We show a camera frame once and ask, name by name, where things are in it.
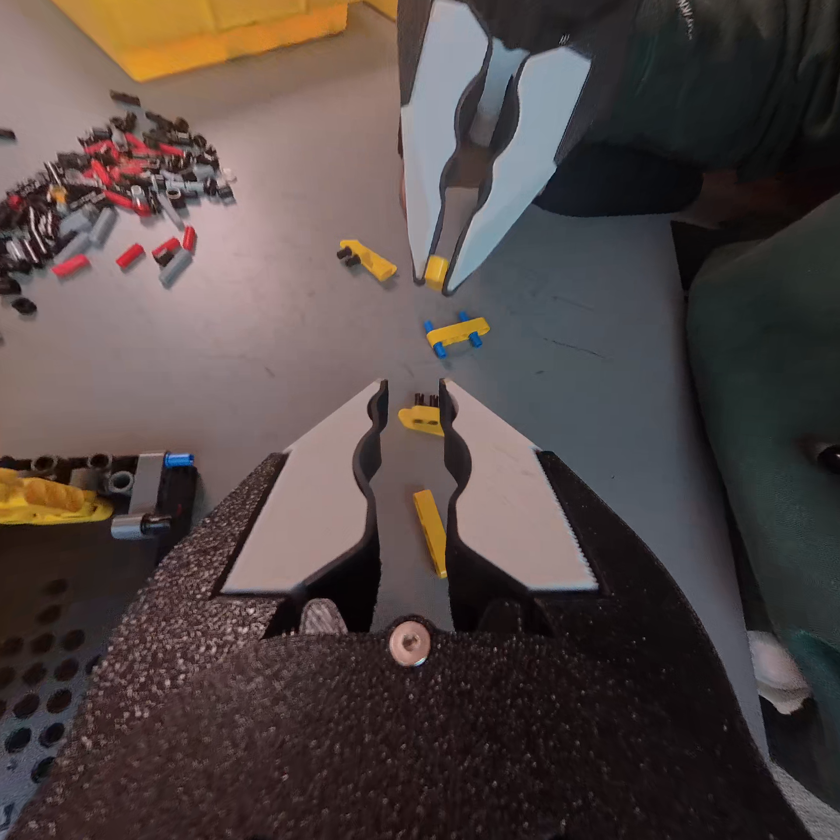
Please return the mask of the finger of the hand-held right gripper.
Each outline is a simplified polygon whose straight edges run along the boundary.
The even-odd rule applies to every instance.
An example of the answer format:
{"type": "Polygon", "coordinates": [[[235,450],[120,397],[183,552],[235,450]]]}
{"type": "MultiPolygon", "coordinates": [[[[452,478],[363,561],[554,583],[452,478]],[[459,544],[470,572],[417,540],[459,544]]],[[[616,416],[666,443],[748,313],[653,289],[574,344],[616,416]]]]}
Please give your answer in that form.
{"type": "Polygon", "coordinates": [[[489,31],[467,2],[399,3],[402,183],[416,284],[425,283],[442,231],[446,179],[465,131],[459,112],[489,55],[489,31]]]}
{"type": "Polygon", "coordinates": [[[444,280],[452,296],[499,245],[555,173],[555,156],[590,73],[573,49],[524,59],[508,85],[497,122],[497,149],[479,187],[444,280]]]}

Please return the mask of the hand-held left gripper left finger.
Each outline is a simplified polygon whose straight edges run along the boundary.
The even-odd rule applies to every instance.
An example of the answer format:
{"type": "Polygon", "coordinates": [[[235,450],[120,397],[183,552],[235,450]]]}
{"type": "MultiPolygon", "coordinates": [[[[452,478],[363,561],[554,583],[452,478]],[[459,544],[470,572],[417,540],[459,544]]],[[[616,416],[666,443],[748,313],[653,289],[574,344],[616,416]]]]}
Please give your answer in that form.
{"type": "Polygon", "coordinates": [[[387,380],[374,380],[282,452],[221,595],[301,594],[377,534],[371,480],[382,464],[388,394],[387,380]]]}

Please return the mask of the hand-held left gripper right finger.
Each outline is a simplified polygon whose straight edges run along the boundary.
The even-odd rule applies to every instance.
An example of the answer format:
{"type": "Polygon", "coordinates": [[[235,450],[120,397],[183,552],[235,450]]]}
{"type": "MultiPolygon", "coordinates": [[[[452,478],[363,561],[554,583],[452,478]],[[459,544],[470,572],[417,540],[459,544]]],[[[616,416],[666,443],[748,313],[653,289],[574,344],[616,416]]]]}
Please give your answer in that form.
{"type": "Polygon", "coordinates": [[[542,450],[453,380],[440,382],[439,407],[456,482],[448,547],[469,550],[529,592],[597,592],[542,450]]]}

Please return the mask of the pile of small lego connectors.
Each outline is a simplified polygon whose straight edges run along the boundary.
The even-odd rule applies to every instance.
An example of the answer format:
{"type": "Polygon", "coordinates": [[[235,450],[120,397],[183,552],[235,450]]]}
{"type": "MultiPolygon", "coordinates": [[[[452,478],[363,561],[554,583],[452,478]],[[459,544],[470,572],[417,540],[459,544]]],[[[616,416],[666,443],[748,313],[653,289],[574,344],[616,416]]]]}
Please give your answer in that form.
{"type": "Polygon", "coordinates": [[[59,281],[88,272],[122,217],[175,234],[151,248],[133,243],[113,260],[122,275],[150,262],[164,289],[193,264],[197,231],[187,221],[203,200],[236,202],[235,174],[217,148],[182,117],[143,107],[136,95],[111,90],[119,112],[78,137],[79,151],[62,151],[30,178],[2,194],[2,306],[25,320],[38,308],[25,295],[33,275],[59,281]]]}

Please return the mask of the black and yellow lego assembly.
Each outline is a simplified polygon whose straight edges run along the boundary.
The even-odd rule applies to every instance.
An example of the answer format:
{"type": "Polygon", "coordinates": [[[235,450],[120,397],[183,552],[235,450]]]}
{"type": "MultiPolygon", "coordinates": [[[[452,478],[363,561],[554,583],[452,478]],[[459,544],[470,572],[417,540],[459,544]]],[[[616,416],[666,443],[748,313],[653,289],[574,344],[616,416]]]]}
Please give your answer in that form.
{"type": "Polygon", "coordinates": [[[190,531],[195,457],[2,456],[2,811],[68,740],[113,629],[190,531]]]}

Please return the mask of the yellow curved lego panel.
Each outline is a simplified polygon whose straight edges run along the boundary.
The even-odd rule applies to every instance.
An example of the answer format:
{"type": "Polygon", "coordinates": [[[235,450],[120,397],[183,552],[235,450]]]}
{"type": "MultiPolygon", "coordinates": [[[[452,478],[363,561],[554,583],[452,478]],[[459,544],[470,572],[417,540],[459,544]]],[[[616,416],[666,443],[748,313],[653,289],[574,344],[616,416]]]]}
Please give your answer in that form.
{"type": "Polygon", "coordinates": [[[361,257],[362,260],[361,265],[348,269],[364,268],[379,282],[385,282],[396,275],[397,266],[395,264],[363,245],[359,240],[342,239],[339,242],[339,250],[344,246],[351,247],[354,254],[361,257]]]}
{"type": "Polygon", "coordinates": [[[432,408],[428,406],[427,398],[429,395],[425,394],[425,406],[415,406],[413,400],[412,405],[399,410],[397,417],[400,423],[407,429],[431,434],[436,437],[443,437],[445,432],[440,420],[440,407],[432,408]]]}

